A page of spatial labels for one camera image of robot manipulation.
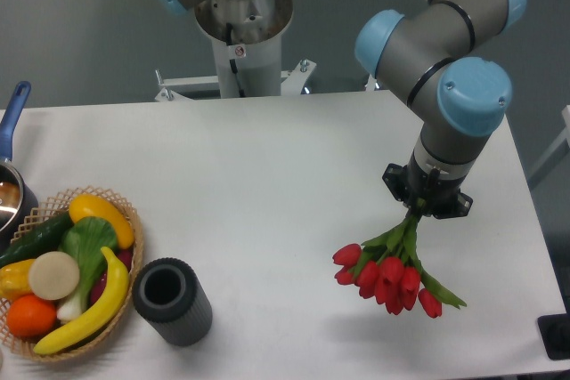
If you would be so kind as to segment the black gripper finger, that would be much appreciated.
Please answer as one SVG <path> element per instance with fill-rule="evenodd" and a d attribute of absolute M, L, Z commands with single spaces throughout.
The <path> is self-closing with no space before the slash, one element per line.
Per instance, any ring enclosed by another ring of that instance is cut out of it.
<path fill-rule="evenodd" d="M 410 206 L 411 190 L 407 176 L 407 166 L 390 163 L 383 173 L 383 182 L 386 184 L 393 198 L 404 206 Z"/>
<path fill-rule="evenodd" d="M 473 205 L 473 199 L 465 193 L 458 191 L 436 204 L 434 217 L 436 219 L 461 218 L 468 215 Z"/>

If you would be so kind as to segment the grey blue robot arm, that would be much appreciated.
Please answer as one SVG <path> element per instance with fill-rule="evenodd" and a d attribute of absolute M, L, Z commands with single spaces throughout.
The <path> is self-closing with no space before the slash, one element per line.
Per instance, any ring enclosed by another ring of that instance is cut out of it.
<path fill-rule="evenodd" d="M 282 95 L 281 36 L 292 0 L 160 0 L 173 14 L 193 11 L 210 39 L 224 98 Z M 355 58 L 423 123 L 407 165 L 389 165 L 383 181 L 411 214 L 438 219 L 468 214 L 460 187 L 512 98 L 508 74 L 473 55 L 525 12 L 526 0 L 426 0 L 408 19 L 374 15 Z"/>

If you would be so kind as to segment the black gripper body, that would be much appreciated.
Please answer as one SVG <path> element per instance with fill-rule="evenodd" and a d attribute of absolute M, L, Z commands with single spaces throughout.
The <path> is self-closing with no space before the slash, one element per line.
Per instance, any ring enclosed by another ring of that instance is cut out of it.
<path fill-rule="evenodd" d="M 460 186 L 463 182 L 462 178 L 454 180 L 444 179 L 443 174 L 435 168 L 426 173 L 415 161 L 409 162 L 407 170 L 411 190 L 409 207 L 418 211 L 419 201 L 422 199 L 421 213 L 423 215 L 434 215 L 436 204 L 460 191 Z"/>

